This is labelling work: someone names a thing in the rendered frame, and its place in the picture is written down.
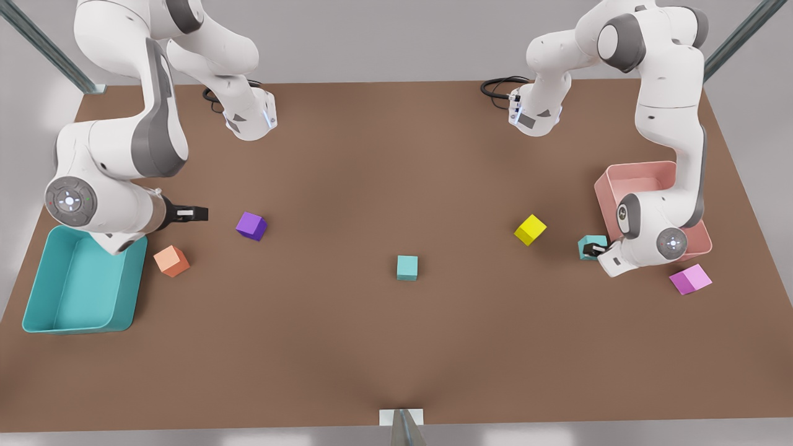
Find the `orange cube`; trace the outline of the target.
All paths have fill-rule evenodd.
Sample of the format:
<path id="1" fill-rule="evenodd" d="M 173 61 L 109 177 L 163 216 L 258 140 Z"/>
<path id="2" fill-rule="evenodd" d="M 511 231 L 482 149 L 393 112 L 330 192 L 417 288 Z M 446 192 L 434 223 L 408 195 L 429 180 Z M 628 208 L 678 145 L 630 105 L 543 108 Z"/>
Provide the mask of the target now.
<path id="1" fill-rule="evenodd" d="M 168 246 L 154 255 L 159 270 L 173 278 L 186 271 L 190 264 L 184 253 L 176 246 Z"/>

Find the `yellow cube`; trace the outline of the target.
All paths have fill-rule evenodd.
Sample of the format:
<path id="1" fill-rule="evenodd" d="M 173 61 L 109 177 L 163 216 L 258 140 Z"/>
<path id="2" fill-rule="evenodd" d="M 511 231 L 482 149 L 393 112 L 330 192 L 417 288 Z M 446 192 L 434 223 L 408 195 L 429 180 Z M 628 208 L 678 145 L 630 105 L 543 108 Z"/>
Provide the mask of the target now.
<path id="1" fill-rule="evenodd" d="M 521 240 L 526 246 L 532 245 L 538 237 L 546 230 L 546 224 L 541 221 L 536 215 L 531 214 L 523 223 L 515 230 L 514 235 Z"/>

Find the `purple cube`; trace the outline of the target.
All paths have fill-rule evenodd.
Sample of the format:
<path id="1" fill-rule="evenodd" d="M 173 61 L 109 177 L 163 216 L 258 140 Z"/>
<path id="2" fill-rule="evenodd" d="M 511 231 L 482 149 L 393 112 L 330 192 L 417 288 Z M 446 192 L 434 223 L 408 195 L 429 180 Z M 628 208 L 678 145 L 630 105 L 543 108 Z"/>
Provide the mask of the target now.
<path id="1" fill-rule="evenodd" d="M 243 237 L 260 241 L 266 231 L 267 225 L 263 217 L 245 211 L 241 215 L 235 230 Z"/>

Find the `pink cube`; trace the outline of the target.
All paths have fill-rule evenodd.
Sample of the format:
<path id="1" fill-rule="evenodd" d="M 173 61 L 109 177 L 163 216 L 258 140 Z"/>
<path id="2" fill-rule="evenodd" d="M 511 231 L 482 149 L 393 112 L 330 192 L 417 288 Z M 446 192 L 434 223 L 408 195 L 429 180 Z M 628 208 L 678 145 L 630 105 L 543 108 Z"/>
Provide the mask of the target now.
<path id="1" fill-rule="evenodd" d="M 689 266 L 669 276 L 672 284 L 681 295 L 687 295 L 711 285 L 712 280 L 701 265 Z"/>

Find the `teal plastic bin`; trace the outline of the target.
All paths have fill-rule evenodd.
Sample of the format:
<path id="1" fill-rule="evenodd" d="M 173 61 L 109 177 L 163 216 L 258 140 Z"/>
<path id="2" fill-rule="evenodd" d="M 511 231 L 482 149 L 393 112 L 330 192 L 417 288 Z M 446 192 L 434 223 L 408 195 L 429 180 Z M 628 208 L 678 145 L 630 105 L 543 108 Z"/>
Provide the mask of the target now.
<path id="1" fill-rule="evenodd" d="M 87 232 L 48 234 L 22 328 L 52 335 L 120 332 L 133 322 L 147 238 L 112 256 Z"/>

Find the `silver frame post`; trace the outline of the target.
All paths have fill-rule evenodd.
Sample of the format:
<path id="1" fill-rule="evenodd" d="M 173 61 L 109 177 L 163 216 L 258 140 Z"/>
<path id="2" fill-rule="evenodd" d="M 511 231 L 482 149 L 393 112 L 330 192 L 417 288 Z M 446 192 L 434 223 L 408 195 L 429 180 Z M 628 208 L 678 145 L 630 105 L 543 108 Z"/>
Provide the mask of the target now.
<path id="1" fill-rule="evenodd" d="M 788 0 L 761 0 L 734 31 L 714 51 L 704 65 L 707 82 L 736 52 L 773 17 Z"/>
<path id="2" fill-rule="evenodd" d="M 391 427 L 390 446 L 427 446 L 418 428 L 424 425 L 424 409 L 380 409 L 379 424 Z"/>
<path id="3" fill-rule="evenodd" d="M 0 0 L 0 16 L 83 94 L 105 93 L 107 86 L 91 80 L 12 0 Z"/>

